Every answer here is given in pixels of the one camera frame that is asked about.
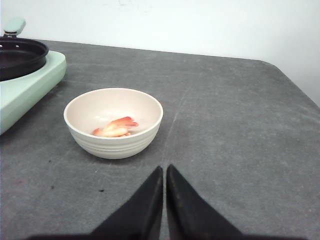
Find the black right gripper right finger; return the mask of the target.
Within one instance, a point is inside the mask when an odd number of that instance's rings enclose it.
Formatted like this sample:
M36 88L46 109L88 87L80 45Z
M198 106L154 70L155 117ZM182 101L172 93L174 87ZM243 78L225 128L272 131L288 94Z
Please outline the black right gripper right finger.
M243 236L172 164L166 171L166 209L172 240L231 240Z

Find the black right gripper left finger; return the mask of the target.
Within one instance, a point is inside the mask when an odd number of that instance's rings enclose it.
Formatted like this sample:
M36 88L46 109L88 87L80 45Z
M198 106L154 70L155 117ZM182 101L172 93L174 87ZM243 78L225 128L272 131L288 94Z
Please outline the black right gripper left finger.
M163 213L163 169L158 166L132 197L91 233L100 240L158 240Z

